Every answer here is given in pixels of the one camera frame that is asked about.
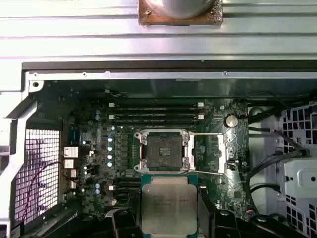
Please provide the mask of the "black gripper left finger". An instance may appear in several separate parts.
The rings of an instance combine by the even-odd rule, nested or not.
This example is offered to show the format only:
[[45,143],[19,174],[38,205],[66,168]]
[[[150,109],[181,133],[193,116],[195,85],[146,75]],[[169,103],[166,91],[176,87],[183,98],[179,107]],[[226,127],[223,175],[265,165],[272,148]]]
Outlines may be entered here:
[[103,219],[79,215],[46,235],[47,238],[140,238],[141,228],[131,211],[111,210]]

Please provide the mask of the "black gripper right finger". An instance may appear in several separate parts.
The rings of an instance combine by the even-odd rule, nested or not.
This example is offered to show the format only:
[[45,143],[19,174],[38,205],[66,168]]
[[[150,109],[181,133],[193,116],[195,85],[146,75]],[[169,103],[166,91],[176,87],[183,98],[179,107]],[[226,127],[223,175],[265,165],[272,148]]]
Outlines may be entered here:
[[198,227],[206,238],[303,238],[304,235],[267,215],[248,221],[217,209],[206,190],[198,191]]

